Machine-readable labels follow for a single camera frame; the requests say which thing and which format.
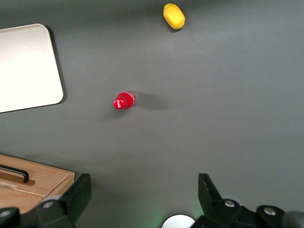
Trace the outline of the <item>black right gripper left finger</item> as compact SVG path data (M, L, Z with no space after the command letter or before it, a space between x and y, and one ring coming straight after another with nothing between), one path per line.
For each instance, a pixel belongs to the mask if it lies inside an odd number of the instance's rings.
M75 228L92 197L91 175L81 174L59 198L47 198L29 212L0 209L2 228Z

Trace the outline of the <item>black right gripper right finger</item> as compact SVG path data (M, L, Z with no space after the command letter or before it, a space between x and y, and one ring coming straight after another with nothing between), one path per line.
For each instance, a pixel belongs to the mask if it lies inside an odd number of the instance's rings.
M303 212L285 212L271 205L260 205L256 211L251 211L235 200L223 198L206 173L198 175L198 198L203 210L203 215L197 219L198 228L302 228L304 226Z

